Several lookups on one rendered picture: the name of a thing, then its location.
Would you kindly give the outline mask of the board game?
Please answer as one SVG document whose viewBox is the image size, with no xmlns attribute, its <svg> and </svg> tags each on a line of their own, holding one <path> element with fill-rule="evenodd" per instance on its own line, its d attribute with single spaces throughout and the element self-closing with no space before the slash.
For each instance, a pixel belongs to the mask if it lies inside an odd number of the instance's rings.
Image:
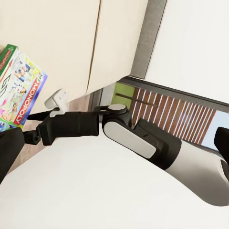
<svg viewBox="0 0 229 229">
<path fill-rule="evenodd" d="M 0 132 L 23 128 L 48 76 L 18 47 L 0 56 Z"/>
</svg>

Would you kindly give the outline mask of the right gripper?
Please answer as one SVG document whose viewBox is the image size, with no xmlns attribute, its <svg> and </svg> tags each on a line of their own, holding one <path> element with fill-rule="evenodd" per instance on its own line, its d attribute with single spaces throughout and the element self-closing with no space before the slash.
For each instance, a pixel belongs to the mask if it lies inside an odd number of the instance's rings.
<svg viewBox="0 0 229 229">
<path fill-rule="evenodd" d="M 42 121 L 38 124 L 36 130 L 25 131 L 24 139 L 26 144 L 37 145 L 41 139 L 44 146 L 51 146 L 52 143 L 60 137 L 82 137 L 79 127 L 79 118 L 81 111 L 65 112 L 55 117 L 50 117 L 50 111 L 37 114 L 30 114 L 27 120 Z"/>
</svg>

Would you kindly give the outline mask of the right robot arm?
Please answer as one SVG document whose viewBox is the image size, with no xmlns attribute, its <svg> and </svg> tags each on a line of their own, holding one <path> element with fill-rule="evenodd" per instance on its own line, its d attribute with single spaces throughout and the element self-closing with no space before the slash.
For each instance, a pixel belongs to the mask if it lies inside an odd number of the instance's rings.
<svg viewBox="0 0 229 229">
<path fill-rule="evenodd" d="M 204 202 L 229 206 L 229 165 L 216 154 L 199 149 L 140 118 L 132 129 L 132 114 L 124 104 L 96 106 L 93 112 L 67 112 L 68 94 L 59 89 L 45 101 L 50 111 L 30 114 L 42 121 L 25 131 L 26 144 L 51 146 L 60 137 L 99 136 L 99 115 L 104 134 L 176 178 Z"/>
</svg>

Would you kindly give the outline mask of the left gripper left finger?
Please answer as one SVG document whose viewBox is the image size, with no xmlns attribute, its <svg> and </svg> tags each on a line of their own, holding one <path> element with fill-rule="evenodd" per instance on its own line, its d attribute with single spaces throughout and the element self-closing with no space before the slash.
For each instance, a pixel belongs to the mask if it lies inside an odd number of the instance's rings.
<svg viewBox="0 0 229 229">
<path fill-rule="evenodd" d="M 20 127 L 0 132 L 0 184 L 25 145 Z"/>
</svg>

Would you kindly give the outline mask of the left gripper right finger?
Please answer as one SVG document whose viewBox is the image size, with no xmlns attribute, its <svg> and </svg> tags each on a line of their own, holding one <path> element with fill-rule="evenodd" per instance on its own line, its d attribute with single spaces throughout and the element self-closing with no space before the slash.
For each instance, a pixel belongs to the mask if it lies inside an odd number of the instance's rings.
<svg viewBox="0 0 229 229">
<path fill-rule="evenodd" d="M 221 153 L 223 160 L 229 165 L 229 129 L 218 127 L 215 133 L 214 145 Z"/>
</svg>

